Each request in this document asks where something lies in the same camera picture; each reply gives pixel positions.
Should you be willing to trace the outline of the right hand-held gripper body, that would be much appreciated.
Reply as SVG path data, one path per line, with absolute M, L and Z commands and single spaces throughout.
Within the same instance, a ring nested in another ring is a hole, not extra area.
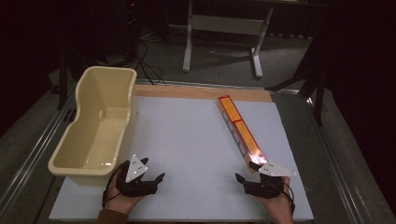
M 284 189 L 282 177 L 296 175 L 295 171 L 273 161 L 268 161 L 260 167 L 259 171 L 256 171 L 260 175 L 260 181 L 246 181 L 244 184 L 246 194 L 261 198 L 276 198 Z

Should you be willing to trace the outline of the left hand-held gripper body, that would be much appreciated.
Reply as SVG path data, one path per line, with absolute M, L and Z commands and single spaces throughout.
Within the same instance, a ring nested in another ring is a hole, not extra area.
M 142 181 L 148 167 L 136 155 L 120 166 L 116 188 L 127 197 L 139 197 L 156 193 L 155 181 Z

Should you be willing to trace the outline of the long orange red box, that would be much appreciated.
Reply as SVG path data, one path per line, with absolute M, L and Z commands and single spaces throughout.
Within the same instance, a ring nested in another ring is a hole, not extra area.
M 263 155 L 258 143 L 229 95 L 220 96 L 217 106 L 247 168 L 251 173 L 255 173 L 255 170 L 249 166 L 251 162 L 258 165 L 267 163 L 267 159 Z

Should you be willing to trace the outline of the cream plastic bin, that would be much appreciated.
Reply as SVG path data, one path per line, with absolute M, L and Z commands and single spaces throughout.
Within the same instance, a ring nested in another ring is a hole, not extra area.
M 84 71 L 75 90 L 77 114 L 49 159 L 51 173 L 97 185 L 130 158 L 138 114 L 136 78 L 131 68 Z

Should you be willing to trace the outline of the person's left hand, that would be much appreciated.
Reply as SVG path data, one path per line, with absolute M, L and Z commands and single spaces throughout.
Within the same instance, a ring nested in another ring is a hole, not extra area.
M 144 196 L 127 197 L 122 195 L 116 188 L 117 177 L 114 176 L 107 188 L 105 205 L 106 210 L 116 211 L 129 216 Z

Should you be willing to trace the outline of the person's right hand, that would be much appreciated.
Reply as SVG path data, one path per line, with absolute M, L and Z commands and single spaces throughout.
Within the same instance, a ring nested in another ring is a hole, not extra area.
M 264 199 L 258 197 L 275 224 L 294 224 L 292 219 L 291 202 L 290 202 L 290 179 L 283 177 L 284 189 L 276 198 Z

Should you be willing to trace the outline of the white table mat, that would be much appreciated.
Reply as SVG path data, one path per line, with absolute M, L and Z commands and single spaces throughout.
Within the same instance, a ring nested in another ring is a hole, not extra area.
M 312 220 L 301 176 L 275 103 L 234 101 L 266 159 L 288 167 L 297 221 Z M 264 221 L 260 202 L 246 195 L 235 173 L 251 174 L 234 142 L 216 100 L 138 97 L 138 115 L 130 149 L 149 158 L 143 180 L 165 173 L 154 195 L 141 201 L 131 221 Z M 94 220 L 104 187 L 80 186 L 70 178 L 49 215 L 62 221 Z

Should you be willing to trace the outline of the dark stand legs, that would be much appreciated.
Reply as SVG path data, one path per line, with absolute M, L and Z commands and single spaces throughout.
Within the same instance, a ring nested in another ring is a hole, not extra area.
M 310 46 L 304 57 L 301 59 L 293 77 L 280 82 L 271 87 L 267 87 L 267 91 L 280 91 L 285 87 L 303 80 L 303 86 L 298 90 L 298 95 L 307 100 L 313 93 L 316 94 L 314 103 L 314 118 L 319 126 L 322 125 L 321 111 L 323 105 L 324 86 L 326 79 L 326 60 L 328 56 L 322 55 L 314 47 Z

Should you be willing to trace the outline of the wooden board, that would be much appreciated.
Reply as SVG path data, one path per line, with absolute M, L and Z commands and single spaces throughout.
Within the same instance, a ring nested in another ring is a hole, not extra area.
M 270 93 L 264 90 L 143 84 L 137 84 L 135 87 L 138 96 L 216 100 L 220 96 L 229 95 L 234 101 L 272 102 Z

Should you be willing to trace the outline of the grey metal stand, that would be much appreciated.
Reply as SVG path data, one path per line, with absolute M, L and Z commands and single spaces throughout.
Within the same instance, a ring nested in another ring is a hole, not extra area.
M 200 15 L 193 13 L 193 0 L 189 0 L 188 20 L 187 20 L 187 42 L 184 52 L 182 70 L 184 72 L 189 72 L 191 70 L 193 30 L 240 34 L 240 35 L 255 35 L 258 37 L 258 40 L 256 46 L 250 49 L 250 58 L 251 61 L 253 62 L 253 68 L 256 78 L 263 78 L 260 52 L 273 12 L 274 12 L 274 8 L 269 7 L 262 21 Z

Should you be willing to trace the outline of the metal table rail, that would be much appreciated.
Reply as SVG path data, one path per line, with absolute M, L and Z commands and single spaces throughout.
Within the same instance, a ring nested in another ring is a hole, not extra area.
M 351 224 L 368 224 L 372 219 L 367 191 L 377 185 L 361 151 L 341 116 L 332 97 L 319 105 L 318 97 L 310 97 L 314 122 L 318 125 L 332 178 Z
M 73 102 L 74 90 L 66 94 L 64 101 L 46 93 L 0 137 L 0 220 L 7 216 L 48 151 Z

